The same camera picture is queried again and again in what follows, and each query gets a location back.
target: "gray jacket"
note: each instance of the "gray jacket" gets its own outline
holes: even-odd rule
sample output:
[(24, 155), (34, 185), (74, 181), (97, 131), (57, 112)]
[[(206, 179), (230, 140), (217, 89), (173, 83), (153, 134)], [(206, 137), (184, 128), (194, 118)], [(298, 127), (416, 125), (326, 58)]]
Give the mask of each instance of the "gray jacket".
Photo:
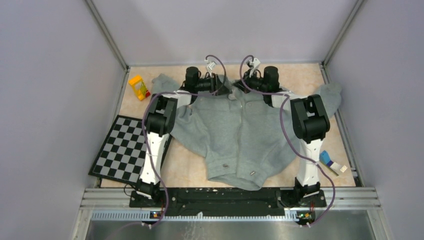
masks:
[[(180, 87), (164, 74), (153, 83), (153, 93)], [(331, 83), (315, 91), (321, 95), (328, 117), (340, 105), (341, 90), (339, 84)], [(198, 97), (190, 107), (180, 107), (171, 135), (205, 158), (208, 180), (259, 190), (267, 178), (284, 170), (295, 154), (282, 133), (280, 109), (266, 105), (260, 94), (246, 94), (235, 87), (232, 91), (229, 95)], [(283, 120), (299, 151), (289, 110), (284, 110)]]

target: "yellow and red toy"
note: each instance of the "yellow and red toy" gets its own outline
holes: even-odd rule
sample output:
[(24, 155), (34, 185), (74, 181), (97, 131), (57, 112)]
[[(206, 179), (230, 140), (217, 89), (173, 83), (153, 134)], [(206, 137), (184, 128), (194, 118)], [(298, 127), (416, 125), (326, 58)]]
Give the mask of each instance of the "yellow and red toy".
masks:
[(132, 90), (140, 101), (150, 96), (150, 92), (140, 75), (133, 77), (128, 81), (128, 84), (132, 87)]

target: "checkerboard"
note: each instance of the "checkerboard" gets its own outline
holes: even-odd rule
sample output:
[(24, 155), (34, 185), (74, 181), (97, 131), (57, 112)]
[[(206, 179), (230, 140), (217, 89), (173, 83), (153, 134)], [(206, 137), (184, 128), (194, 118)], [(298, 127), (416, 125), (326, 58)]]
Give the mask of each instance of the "checkerboard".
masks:
[[(168, 140), (165, 144), (163, 158), (169, 143)], [(133, 186), (142, 172), (145, 158), (142, 120), (118, 115), (88, 174)]]

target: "clothing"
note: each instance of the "clothing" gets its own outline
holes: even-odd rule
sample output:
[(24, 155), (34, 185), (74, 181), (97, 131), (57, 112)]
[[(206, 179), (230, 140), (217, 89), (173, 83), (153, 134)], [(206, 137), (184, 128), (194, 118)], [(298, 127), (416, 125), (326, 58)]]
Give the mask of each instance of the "clothing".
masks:
[[(178, 88), (173, 79), (161, 74), (153, 80), (152, 92)], [(340, 105), (340, 92), (337, 83), (322, 85), (316, 91), (328, 117)], [(264, 103), (261, 94), (244, 93), (234, 87), (232, 94), (198, 97), (191, 106), (180, 107), (170, 134), (205, 158), (208, 180), (254, 191), (295, 159), (282, 133), (279, 113), (279, 108)], [(284, 107), (283, 121), (290, 141), (299, 151), (290, 107)]]

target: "purple cable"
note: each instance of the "purple cable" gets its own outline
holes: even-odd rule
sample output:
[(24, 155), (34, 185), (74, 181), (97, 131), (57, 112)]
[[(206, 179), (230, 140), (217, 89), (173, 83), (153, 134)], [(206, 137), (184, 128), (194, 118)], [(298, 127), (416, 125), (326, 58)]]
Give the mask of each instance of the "purple cable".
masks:
[[(209, 57), (215, 58), (215, 59), (216, 59), (216, 60), (217, 60), (217, 61), (221, 64), (221, 66), (222, 66), (222, 68), (223, 68), (223, 70), (224, 70), (224, 80), (223, 80), (223, 82), (222, 82), (221, 87), (219, 87), (216, 91), (211, 92), (211, 93), (208, 93), (208, 94), (196, 94), (196, 93), (190, 93), (190, 92), (178, 92), (178, 93), (176, 93), (176, 92), (170, 92), (170, 91), (163, 91), (163, 92), (159, 92), (159, 93), (155, 94), (155, 95), (154, 95), (154, 96), (150, 99), (150, 102), (148, 103), (148, 105), (147, 105), (146, 109), (149, 109), (149, 108), (151, 107), (151, 105), (152, 105), (153, 101), (154, 101), (156, 98), (158, 98), (158, 97), (159, 97), (159, 96), (161, 96), (161, 95), (165, 95), (165, 94), (192, 95), (192, 96), (197, 96), (197, 97), (211, 97), (211, 96), (213, 96), (214, 94), (216, 94), (216, 93), (217, 93), (217, 92), (218, 92), (218, 91), (219, 91), (222, 87), (224, 87), (224, 84), (225, 84), (225, 82), (227, 81), (227, 70), (226, 70), (226, 68), (225, 68), (225, 66), (224, 66), (224, 64), (223, 64), (223, 62), (222, 62), (219, 58), (217, 58), (215, 55), (211, 55), (211, 54), (209, 54), (209, 55), (207, 55), (207, 56), (205, 57), (205, 59), (207, 59), (207, 58), (209, 58)], [(149, 156), (149, 158), (150, 158), (150, 164), (151, 164), (152, 166), (154, 166), (153, 158), (152, 158), (152, 150), (151, 150), (150, 145), (149, 145), (149, 141), (148, 141), (148, 137), (147, 137), (147, 132), (146, 132), (146, 125), (145, 125), (145, 119), (146, 119), (146, 117), (147, 117), (147, 113), (148, 113), (148, 111), (145, 111), (145, 112), (144, 112), (143, 119), (141, 120), (141, 130), (142, 130), (142, 132), (143, 132), (145, 145), (146, 145), (146, 148), (147, 148), (148, 156)], [(162, 180), (161, 176), (159, 175), (159, 173), (156, 171), (156, 169), (155, 169), (154, 167), (152, 167), (152, 169), (153, 169), (154, 175), (156, 175), (156, 177), (159, 179), (159, 182), (162, 184), (163, 189), (165, 190), (165, 198), (166, 198), (165, 208), (163, 209), (163, 212), (160, 214), (160, 218), (157, 220), (157, 222), (155, 222), (154, 224), (152, 224), (152, 225), (151, 225), (151, 227), (153, 228), (153, 227), (155, 227), (156, 225), (158, 225), (158, 224), (162, 221), (162, 219), (164, 218), (165, 213), (166, 213), (166, 212), (167, 212), (167, 210), (168, 210), (168, 206), (169, 206), (169, 202), (170, 202), (170, 197), (169, 197), (169, 194), (168, 194), (167, 186), (165, 186), (165, 182), (164, 182), (164, 180)], [(133, 225), (141, 225), (141, 223), (140, 223), (140, 222), (130, 222), (130, 223), (127, 223), (127, 224), (125, 224), (125, 225), (121, 226), (120, 228), (118, 228), (117, 230), (115, 230), (114, 232), (112, 232), (112, 233), (111, 233), (109, 236), (107, 236), (104, 240), (109, 240), (109, 239), (111, 239), (112, 237), (114, 237), (117, 233), (119, 233), (119, 232), (120, 232), (120, 231), (122, 231), (123, 229), (125, 229), (125, 228), (127, 228), (127, 227), (130, 227), (130, 226), (133, 226)]]
[[(302, 156), (296, 149), (295, 149), (295, 146), (293, 145), (293, 143), (292, 143), (292, 141), (290, 141), (290, 139), (289, 139), (289, 136), (287, 135), (287, 132), (286, 132), (286, 129), (285, 129), (285, 127), (284, 127), (284, 123), (283, 123), (283, 107), (284, 107), (284, 104), (286, 104), (286, 102), (287, 102), (287, 100), (289, 100), (289, 98), (290, 98), (290, 96), (288, 95), (288, 94), (285, 94), (285, 93), (280, 93), (280, 92), (261, 92), (261, 91), (258, 91), (258, 90), (255, 90), (255, 89), (252, 89), (252, 88), (250, 88), (247, 84), (246, 84), (246, 82), (245, 82), (245, 80), (243, 79), (243, 75), (242, 75), (242, 68), (243, 68), (243, 64), (245, 63), (245, 61), (248, 59), (248, 58), (254, 58), (254, 56), (253, 55), (247, 55), (244, 59), (243, 59), (243, 61), (241, 62), (241, 65), (240, 65), (240, 70), (239, 70), (239, 73), (240, 73), (240, 80), (241, 80), (241, 82), (243, 83), (243, 85), (244, 85), (244, 87), (245, 88), (247, 88), (248, 90), (250, 90), (251, 92), (254, 92), (254, 93), (257, 93), (257, 94), (262, 94), (262, 95), (279, 95), (279, 96), (286, 96), (286, 98), (284, 99), (284, 101), (282, 102), (282, 104), (281, 104), (281, 107), (280, 107), (280, 109), (279, 109), (279, 120), (280, 120), (280, 123), (281, 123), (281, 130), (282, 130), (282, 133), (284, 134), (284, 137), (285, 137), (285, 139), (287, 140), (287, 142), (288, 142), (288, 145), (290, 146), (290, 148), (291, 148), (291, 150), (293, 150), (293, 152), (297, 155), (297, 156), (299, 156), (300, 158), (302, 158), (302, 159), (305, 159), (305, 160), (308, 160), (308, 161), (310, 161), (310, 162), (312, 162), (312, 163), (316, 163), (314, 160), (312, 160), (311, 158), (309, 158), (309, 157), (306, 157), (306, 156)], [(331, 198), (331, 201), (330, 201), (330, 203), (328, 204), (328, 206), (327, 206), (327, 208), (324, 210), (324, 212), (313, 222), (313, 223), (311, 223), (311, 224), (309, 224), (309, 227), (312, 227), (313, 225), (315, 225), (316, 223), (318, 223), (321, 219), (322, 219), (322, 217), (330, 210), (330, 208), (333, 206), (333, 204), (334, 204), (334, 200), (335, 200), (335, 198), (336, 198), (336, 187), (335, 187), (335, 185), (334, 185), (334, 182), (333, 182), (333, 180), (324, 172), (324, 170), (323, 170), (323, 168), (319, 165), (319, 164), (316, 164), (316, 166), (318, 167), (318, 169), (321, 171), (321, 173), (324, 175), (324, 177), (326, 177), (329, 181), (330, 181), (330, 183), (331, 183), (331, 187), (332, 187), (332, 198)]]

